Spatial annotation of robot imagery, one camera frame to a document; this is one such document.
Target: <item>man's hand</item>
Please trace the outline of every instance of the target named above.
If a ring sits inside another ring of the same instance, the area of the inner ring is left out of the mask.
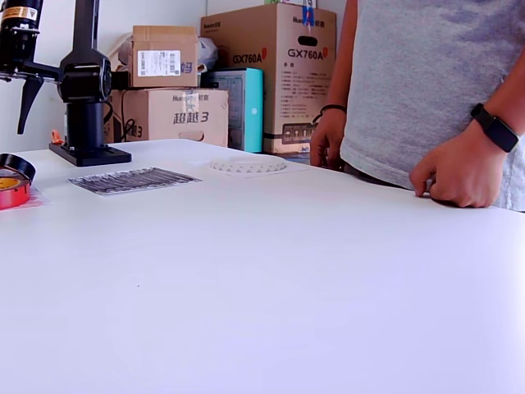
[[[324,112],[310,142],[310,163],[314,167],[328,166],[335,171],[344,169],[340,147],[345,137],[345,126],[344,112],[339,109]]]
[[[432,150],[410,174],[416,196],[430,195],[461,208],[485,208],[500,195],[506,153],[473,121],[462,134]]]

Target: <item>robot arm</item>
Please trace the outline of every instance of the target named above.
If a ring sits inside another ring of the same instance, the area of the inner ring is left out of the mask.
[[[78,167],[127,163],[131,156],[103,142],[103,106],[111,93],[109,59],[97,50],[99,0],[76,0],[73,49],[60,67],[34,62],[43,0],[4,0],[0,80],[25,79],[18,133],[45,81],[58,84],[67,106],[67,137],[49,148]]]

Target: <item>black tape roll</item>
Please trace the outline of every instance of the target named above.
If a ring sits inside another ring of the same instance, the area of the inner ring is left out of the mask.
[[[33,164],[9,153],[0,154],[0,168],[7,168],[8,170],[16,172],[30,183],[33,183],[34,176],[36,175]]]

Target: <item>white plastic gear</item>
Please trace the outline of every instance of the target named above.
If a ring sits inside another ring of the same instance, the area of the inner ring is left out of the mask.
[[[286,160],[272,156],[218,159],[210,162],[210,168],[221,172],[256,174],[286,169]]]

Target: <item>teal box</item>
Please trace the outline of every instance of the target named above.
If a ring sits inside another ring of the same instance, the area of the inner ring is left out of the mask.
[[[263,70],[229,68],[202,75],[203,88],[228,91],[228,147],[250,153],[263,151]]]

